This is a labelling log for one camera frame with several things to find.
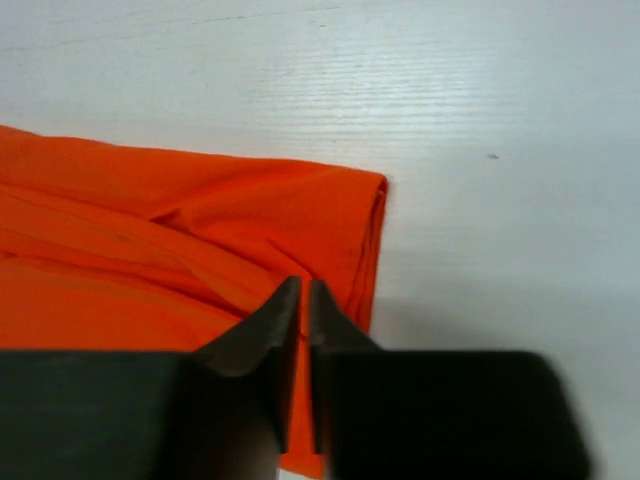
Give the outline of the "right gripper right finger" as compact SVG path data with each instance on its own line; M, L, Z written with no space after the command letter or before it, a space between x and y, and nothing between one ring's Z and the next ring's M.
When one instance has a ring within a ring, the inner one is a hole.
M311 284L315 450L331 479L588 479L594 465L543 356L390 350Z

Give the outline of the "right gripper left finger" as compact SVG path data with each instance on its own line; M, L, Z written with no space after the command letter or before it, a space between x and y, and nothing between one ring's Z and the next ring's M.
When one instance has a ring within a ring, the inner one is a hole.
M190 352L5 350L5 479L274 479L301 281Z

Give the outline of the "orange t shirt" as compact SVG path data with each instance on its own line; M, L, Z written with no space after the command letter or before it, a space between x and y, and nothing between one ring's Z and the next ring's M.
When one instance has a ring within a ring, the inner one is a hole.
M389 183L343 166L1 130L1 344L192 351L287 277L371 324Z

